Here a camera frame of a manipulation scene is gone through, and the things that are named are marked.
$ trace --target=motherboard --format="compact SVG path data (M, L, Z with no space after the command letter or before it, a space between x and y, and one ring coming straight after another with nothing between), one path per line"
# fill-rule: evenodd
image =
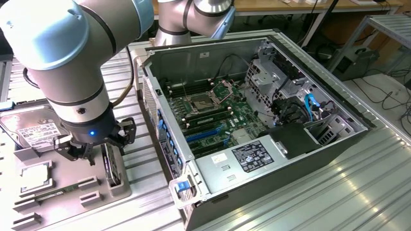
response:
M168 103L196 158L254 140L267 129L232 80L169 88Z

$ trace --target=hard drive label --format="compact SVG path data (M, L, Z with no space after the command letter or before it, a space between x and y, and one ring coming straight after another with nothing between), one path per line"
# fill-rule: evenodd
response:
M274 162L260 141L255 141L254 143L234 149L232 153L244 172L252 172Z
M60 131L55 123L43 124L35 127L17 130L20 137L27 141L35 149L53 145L52 138L60 135Z

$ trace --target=hard drive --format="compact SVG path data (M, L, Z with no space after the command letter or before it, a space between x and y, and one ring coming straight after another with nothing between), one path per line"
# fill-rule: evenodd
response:
M45 99L17 104L13 109L0 112L0 127L17 149L32 147L40 153L53 150L55 136L68 135Z

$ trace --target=warning label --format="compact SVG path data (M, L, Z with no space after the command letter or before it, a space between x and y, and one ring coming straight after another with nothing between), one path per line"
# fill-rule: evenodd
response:
M24 138L29 146L35 149L53 145L52 138L60 135L60 131L55 123L19 129L17 133Z
M232 150L244 172L252 172L274 162L260 141Z

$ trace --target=wooden table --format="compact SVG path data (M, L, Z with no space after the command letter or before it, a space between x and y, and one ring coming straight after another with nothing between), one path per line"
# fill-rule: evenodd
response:
M399 0L387 0L391 8L386 7L387 14L394 14L403 3ZM318 4L312 11L314 5L307 3L296 3L291 1L288 4L282 2L280 0L236 0L236 16L254 16L254 15L276 15L276 14L304 14L304 13L318 13L316 20L303 42L303 46L308 44L314 32L320 24L322 19L324 18L326 11L332 3L332 0L328 0L327 3ZM157 1L153 0L153 13L155 19L157 19L159 14L159 6ZM363 11L380 11L382 6L379 4L375 5L356 5L351 0L339 0L332 12L363 12ZM364 43L372 40L374 36L371 36Z

